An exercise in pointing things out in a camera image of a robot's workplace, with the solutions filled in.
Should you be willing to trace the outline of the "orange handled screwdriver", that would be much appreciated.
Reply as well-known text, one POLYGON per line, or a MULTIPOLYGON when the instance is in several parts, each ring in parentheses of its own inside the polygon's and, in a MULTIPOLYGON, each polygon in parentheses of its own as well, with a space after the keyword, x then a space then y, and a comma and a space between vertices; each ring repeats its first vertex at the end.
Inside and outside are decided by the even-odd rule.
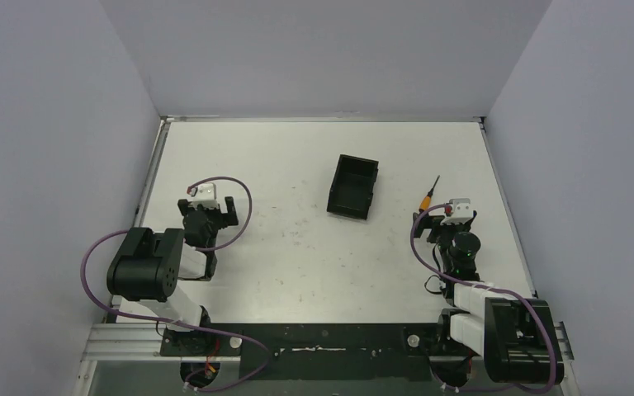
POLYGON ((422 201, 421 201, 421 203, 419 205, 419 213, 423 213, 425 210, 427 210, 430 207, 431 201, 432 201, 432 198, 433 198, 433 193, 434 193, 434 190, 435 190, 439 180, 440 180, 440 176, 437 175, 432 187, 427 192, 427 194, 422 199, 422 201))

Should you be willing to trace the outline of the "aluminium frame rail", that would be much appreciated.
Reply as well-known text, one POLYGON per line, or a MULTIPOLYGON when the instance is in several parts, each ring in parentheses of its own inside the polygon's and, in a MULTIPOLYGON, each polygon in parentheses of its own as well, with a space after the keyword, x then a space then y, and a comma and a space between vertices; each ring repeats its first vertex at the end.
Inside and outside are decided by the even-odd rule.
MULTIPOLYGON (((582 395, 575 378, 572 364, 570 340, 563 322, 554 323, 556 335, 560 343, 565 362, 565 374, 561 381, 562 395, 582 395)), ((200 356, 165 356, 161 350, 166 344, 157 334, 152 323, 99 323, 91 327, 85 344, 74 395, 88 394, 92 387, 94 371, 101 361, 112 362, 144 362, 144 363, 190 363, 205 362, 200 356)))

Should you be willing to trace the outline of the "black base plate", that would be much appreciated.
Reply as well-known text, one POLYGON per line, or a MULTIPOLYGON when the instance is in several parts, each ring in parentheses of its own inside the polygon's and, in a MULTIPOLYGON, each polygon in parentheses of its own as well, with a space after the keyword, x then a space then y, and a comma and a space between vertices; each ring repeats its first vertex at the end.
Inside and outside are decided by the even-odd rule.
POLYGON ((253 380, 430 381, 465 383, 475 353, 447 339, 436 323, 215 323, 216 333, 163 333, 160 355, 193 357, 182 373, 239 362, 253 380))

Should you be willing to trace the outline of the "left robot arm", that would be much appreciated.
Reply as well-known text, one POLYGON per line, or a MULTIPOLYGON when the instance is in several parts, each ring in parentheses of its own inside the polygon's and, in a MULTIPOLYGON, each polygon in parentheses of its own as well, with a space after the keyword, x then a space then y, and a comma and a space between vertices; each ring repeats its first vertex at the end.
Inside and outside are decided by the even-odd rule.
POLYGON ((162 233, 130 229, 109 266, 108 290, 171 319, 162 335, 162 356, 236 356, 240 342, 223 341, 206 328, 206 308, 180 289, 179 281, 210 281, 215 274, 218 232, 239 223, 234 199, 226 208, 209 200, 180 200, 182 227, 162 233))

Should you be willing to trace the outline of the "black plastic bin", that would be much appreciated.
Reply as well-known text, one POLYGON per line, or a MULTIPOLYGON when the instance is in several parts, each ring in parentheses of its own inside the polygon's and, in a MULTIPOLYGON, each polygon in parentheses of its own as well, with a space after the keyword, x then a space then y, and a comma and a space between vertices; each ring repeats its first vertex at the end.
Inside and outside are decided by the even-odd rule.
POLYGON ((367 220, 378 166, 376 160, 341 154, 329 189, 327 212, 367 220))

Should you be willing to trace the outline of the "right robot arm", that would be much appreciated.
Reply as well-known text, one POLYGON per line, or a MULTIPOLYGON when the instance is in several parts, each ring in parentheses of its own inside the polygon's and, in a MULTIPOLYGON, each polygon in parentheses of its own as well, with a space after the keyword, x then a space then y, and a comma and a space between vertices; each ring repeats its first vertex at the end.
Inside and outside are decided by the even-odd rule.
POLYGON ((476 212, 453 218, 453 205, 443 204, 442 215, 433 209, 413 214, 409 240, 415 242, 425 230, 432 244, 432 260, 415 257, 438 281, 436 295, 448 306, 432 330, 433 356, 456 356, 453 367, 433 367, 433 374, 446 389, 460 391, 472 374, 472 361, 482 360, 488 378, 500 389, 518 388, 543 394, 561 383, 565 373, 549 304, 524 298, 491 282, 484 282, 476 267, 481 249, 471 232, 476 212))

